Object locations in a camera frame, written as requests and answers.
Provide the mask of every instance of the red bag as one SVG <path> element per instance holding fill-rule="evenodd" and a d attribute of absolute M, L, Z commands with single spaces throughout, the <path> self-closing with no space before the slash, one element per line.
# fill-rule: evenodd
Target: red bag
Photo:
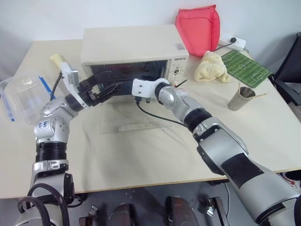
<path fill-rule="evenodd" d="M 216 49 L 220 39 L 220 18 L 215 5 L 180 9 L 175 26 L 190 54 L 202 57 L 206 51 Z"/>

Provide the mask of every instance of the gray floor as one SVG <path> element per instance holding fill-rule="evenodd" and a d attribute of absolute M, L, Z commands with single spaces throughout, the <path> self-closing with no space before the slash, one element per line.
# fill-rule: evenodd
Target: gray floor
<path fill-rule="evenodd" d="M 256 225 L 242 206 L 230 184 L 228 184 L 228 187 L 230 190 L 230 212 L 228 217 L 230 225 Z M 69 209 L 71 226 L 78 226 L 79 218 L 86 216 L 92 205 L 99 208 L 99 218 L 94 225 L 105 226 L 108 216 L 114 208 L 125 202 L 132 203 L 135 206 L 138 222 L 141 226 L 161 226 L 164 225 L 164 204 L 167 196 L 180 196 L 184 198 L 194 209 L 200 226 L 221 225 L 217 212 L 214 213 L 213 217 L 209 217 L 198 211 L 200 197 L 221 197 L 225 211 L 227 211 L 228 194 L 224 184 L 211 186 L 206 182 L 195 182 L 149 186 L 135 189 L 89 193 L 87 200 L 85 200 L 81 206 Z M 19 215 L 16 204 L 16 199 L 0 200 L 1 226 L 14 225 L 14 222 Z"/>

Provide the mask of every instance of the table surface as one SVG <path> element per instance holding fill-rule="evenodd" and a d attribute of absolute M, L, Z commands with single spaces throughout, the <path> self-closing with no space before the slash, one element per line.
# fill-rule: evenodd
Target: table surface
<path fill-rule="evenodd" d="M 58 69 L 49 57 L 59 53 L 84 79 L 80 48 L 81 40 L 35 41 L 16 76 L 25 71 L 42 75 L 52 87 Z M 227 51 L 223 48 L 217 53 L 223 55 Z M 268 95 L 233 112 L 227 103 L 238 89 L 238 81 L 232 78 L 229 83 L 194 82 L 192 75 L 199 61 L 190 57 L 185 74 L 188 81 L 182 87 L 244 140 L 254 161 L 277 172 L 300 169 L 301 124 L 270 81 L 265 80 L 255 89 L 257 94 L 268 92 Z M 158 103 L 142 103 L 142 106 L 174 119 Z M 122 115 L 123 121 L 135 115 L 157 123 L 129 102 L 105 103 L 81 111 L 71 121 L 67 146 L 68 172 L 73 175 L 77 193 L 225 178 L 205 165 L 196 151 L 197 143 L 184 127 L 158 122 L 162 127 L 112 133 L 116 115 Z M 3 101 L 0 101 L 0 128 L 0 198 L 25 195 L 36 154 L 33 128 L 9 122 Z"/>

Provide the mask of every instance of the soccer field mat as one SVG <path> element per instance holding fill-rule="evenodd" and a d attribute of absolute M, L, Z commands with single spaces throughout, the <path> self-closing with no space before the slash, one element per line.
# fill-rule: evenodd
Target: soccer field mat
<path fill-rule="evenodd" d="M 251 88 L 256 88 L 271 72 L 235 50 L 222 56 L 228 74 Z"/>

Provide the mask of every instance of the electrical outlet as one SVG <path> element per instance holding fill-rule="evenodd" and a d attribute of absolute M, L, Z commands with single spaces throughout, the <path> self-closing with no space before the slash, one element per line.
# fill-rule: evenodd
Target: electrical outlet
<path fill-rule="evenodd" d="M 227 45 L 230 42 L 230 39 L 233 38 L 234 36 L 232 35 L 228 35 L 228 34 L 221 34 L 221 37 L 220 37 L 220 40 L 218 42 L 218 45 L 219 46 L 224 46 L 224 45 Z M 234 37 L 236 38 L 236 42 L 234 42 L 232 45 L 229 45 L 227 46 L 227 48 L 230 48 L 230 49 L 234 49 L 236 51 L 242 51 L 246 45 L 246 41 L 243 40 L 243 39 L 239 39 L 237 37 Z"/>

